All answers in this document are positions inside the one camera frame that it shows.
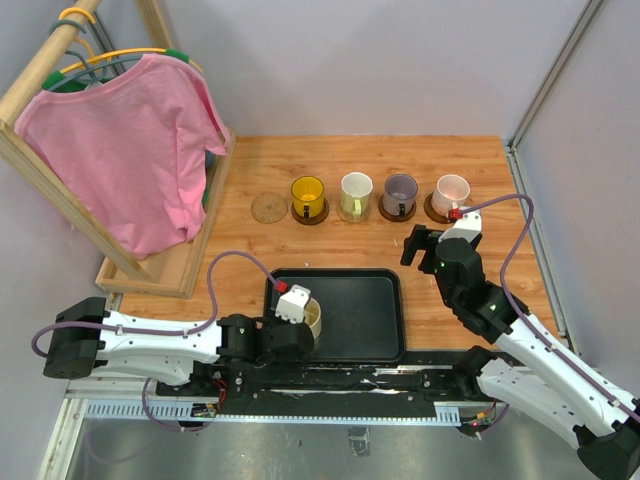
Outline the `cream mug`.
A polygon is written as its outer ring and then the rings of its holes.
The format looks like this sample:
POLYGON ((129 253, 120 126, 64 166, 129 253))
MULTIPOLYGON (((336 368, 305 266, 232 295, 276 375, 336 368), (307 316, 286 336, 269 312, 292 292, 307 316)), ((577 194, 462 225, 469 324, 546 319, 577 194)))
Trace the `cream mug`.
POLYGON ((313 338, 317 340, 322 331, 322 310, 314 298, 311 298, 305 307, 304 322, 310 328, 313 338))

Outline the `purple mug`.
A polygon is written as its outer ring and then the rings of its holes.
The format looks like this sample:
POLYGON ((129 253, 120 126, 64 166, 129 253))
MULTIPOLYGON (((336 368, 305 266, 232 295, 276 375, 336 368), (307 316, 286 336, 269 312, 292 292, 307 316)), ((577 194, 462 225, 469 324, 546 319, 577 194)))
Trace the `purple mug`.
POLYGON ((385 182, 384 208, 392 215, 402 215, 411 209, 417 193, 418 184, 413 177, 407 174, 394 174, 385 182))

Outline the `pink mug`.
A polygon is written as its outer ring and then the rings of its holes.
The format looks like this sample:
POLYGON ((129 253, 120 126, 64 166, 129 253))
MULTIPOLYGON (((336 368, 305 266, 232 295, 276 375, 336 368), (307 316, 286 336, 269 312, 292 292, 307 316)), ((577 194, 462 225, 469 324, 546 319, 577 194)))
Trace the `pink mug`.
POLYGON ((431 205, 436 213, 447 216, 452 208, 464 206, 470 193, 471 187, 465 178, 447 174, 437 181, 431 205))

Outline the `pale green mug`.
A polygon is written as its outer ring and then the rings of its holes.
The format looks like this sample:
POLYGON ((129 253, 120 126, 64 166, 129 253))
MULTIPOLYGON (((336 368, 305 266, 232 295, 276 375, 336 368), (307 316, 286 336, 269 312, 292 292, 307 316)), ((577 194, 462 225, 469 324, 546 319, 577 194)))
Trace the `pale green mug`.
POLYGON ((372 179, 362 172, 351 172, 341 180, 340 204, 344 207, 361 202, 371 208, 371 196, 373 193, 372 179))

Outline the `yellow translucent cup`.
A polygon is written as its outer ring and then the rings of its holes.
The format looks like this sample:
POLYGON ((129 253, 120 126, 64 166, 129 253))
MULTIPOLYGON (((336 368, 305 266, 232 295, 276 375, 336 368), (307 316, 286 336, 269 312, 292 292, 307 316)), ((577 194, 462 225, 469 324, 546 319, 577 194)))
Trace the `yellow translucent cup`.
POLYGON ((324 184, 314 176, 296 179, 291 186, 294 212, 305 219, 321 214, 324 208, 324 184))

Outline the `large woven rattan coaster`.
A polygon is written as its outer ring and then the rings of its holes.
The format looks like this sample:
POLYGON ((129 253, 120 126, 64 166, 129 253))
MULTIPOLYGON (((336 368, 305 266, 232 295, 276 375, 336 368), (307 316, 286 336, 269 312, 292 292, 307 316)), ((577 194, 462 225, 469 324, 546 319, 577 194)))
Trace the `large woven rattan coaster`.
POLYGON ((282 220, 288 212, 284 196, 275 192, 261 193, 251 204, 252 217, 263 224, 273 224, 282 220))

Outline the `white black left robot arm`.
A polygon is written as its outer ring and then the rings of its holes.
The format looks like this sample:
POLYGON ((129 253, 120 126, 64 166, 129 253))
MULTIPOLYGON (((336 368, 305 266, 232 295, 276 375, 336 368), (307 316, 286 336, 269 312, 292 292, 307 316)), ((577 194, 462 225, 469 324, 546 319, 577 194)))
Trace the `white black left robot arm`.
POLYGON ((44 353, 43 375, 80 379, 116 372, 207 393, 214 383, 208 365, 262 367, 305 360, 315 341, 309 326, 269 317, 233 314, 191 324, 126 315, 89 297, 60 312, 44 353))

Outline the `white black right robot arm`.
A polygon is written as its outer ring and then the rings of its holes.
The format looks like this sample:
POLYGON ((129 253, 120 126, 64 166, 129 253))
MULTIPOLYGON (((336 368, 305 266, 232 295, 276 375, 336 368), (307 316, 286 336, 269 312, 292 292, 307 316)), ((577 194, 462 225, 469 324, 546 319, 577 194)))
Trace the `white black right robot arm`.
POLYGON ((505 360, 473 347, 453 375, 466 400, 501 400, 555 432, 600 479, 629 479, 639 468, 639 400, 587 365, 517 298, 484 275, 476 250, 481 232, 465 234, 414 226, 403 244, 408 266, 425 253, 421 272, 434 276, 444 305, 462 325, 498 346, 536 378, 522 377, 505 360))

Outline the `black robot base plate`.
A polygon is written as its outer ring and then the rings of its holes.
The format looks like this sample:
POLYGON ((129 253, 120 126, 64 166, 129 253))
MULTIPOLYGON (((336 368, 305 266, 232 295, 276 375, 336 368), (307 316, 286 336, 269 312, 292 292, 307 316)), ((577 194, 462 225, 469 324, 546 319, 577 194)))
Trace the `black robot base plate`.
POLYGON ((489 401, 476 383, 482 365, 507 354, 480 346, 467 351, 413 350, 386 364, 271 364, 257 367, 196 365, 193 380, 182 386, 159 383, 159 397, 213 399, 225 404, 306 406, 316 413, 413 412, 439 402, 489 401))

